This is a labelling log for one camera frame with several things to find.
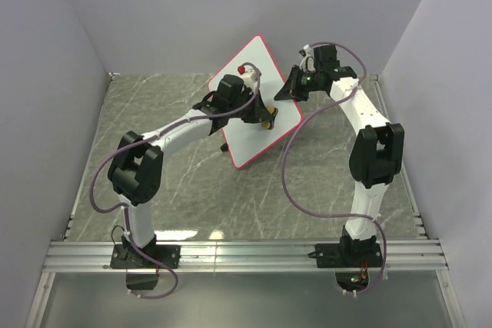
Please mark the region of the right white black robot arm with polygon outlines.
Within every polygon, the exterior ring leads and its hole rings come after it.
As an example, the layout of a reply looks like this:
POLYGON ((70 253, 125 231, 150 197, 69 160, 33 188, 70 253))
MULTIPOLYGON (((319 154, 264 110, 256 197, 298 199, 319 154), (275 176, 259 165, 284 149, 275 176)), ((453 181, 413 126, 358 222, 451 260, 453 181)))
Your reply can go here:
POLYGON ((292 67, 274 98, 301 102, 310 93, 322 91, 332 100, 329 106, 339 107, 354 130, 356 139, 349 157, 354 198, 338 248, 341 261, 354 267, 380 253, 377 218, 387 189, 401 171, 404 129, 380 113, 364 92, 361 85, 367 72, 358 75, 341 64, 340 47, 334 42, 305 45, 299 52, 301 62, 292 67))

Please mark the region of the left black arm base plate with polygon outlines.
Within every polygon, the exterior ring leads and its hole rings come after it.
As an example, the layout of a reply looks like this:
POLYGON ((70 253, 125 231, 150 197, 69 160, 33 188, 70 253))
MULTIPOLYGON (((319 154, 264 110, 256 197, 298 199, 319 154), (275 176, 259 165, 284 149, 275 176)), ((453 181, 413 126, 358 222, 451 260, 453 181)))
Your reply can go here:
POLYGON ((181 256, 181 247, 176 244, 157 244, 150 250, 143 250, 147 258, 143 257, 131 244, 116 244, 113 248, 110 268, 122 269, 150 269, 158 265, 153 260, 164 264, 171 269, 177 269, 181 256))

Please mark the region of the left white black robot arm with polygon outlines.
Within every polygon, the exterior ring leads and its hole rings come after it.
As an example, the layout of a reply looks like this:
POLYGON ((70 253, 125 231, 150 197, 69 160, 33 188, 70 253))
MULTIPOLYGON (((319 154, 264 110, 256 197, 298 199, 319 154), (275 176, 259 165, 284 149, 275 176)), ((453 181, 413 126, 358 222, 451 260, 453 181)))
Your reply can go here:
POLYGON ((129 131, 123 136, 108 179, 124 207, 124 243, 130 247, 128 259, 136 267, 146 268, 155 261, 150 200, 161 185, 165 160, 188 144, 220 131, 231 119, 259 124, 267 130, 274 127, 278 110, 264 104, 260 83, 261 73, 254 69, 240 76, 224 75, 217 89, 180 119, 153 133, 129 131))

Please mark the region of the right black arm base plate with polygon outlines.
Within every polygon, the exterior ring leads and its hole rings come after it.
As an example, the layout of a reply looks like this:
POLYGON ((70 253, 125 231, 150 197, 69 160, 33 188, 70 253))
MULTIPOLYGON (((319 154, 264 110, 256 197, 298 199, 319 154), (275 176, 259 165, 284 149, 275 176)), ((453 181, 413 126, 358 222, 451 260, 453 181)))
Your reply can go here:
POLYGON ((381 267, 383 256, 378 244, 351 247, 342 244, 315 244, 308 258, 316 260, 317 268, 381 267))

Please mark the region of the white board with pink frame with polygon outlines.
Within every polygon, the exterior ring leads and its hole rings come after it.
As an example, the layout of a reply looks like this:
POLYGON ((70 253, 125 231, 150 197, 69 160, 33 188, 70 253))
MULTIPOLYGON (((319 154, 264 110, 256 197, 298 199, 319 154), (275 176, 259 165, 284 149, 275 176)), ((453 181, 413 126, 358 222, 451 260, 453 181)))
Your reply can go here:
POLYGON ((243 121, 232 118, 221 129, 232 164, 237 169, 248 166, 294 132, 303 121, 298 103, 292 100, 276 101, 274 97, 284 87, 285 78, 262 35, 255 35, 208 82, 215 90, 225 75, 244 77, 251 72, 252 63, 260 71, 260 97, 257 104, 248 107, 249 116, 243 121))

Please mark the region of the yellow whiteboard eraser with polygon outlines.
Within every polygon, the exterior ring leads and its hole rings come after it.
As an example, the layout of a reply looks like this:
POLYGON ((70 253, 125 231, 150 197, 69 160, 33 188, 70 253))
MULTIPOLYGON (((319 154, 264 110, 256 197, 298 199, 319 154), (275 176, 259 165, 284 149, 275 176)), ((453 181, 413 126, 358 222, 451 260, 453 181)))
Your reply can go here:
POLYGON ((274 121, 278 114, 278 109, 274 106, 267 106, 266 110, 268 111, 268 116, 265 121, 261 122, 261 126, 263 129, 270 131, 274 128, 274 121))

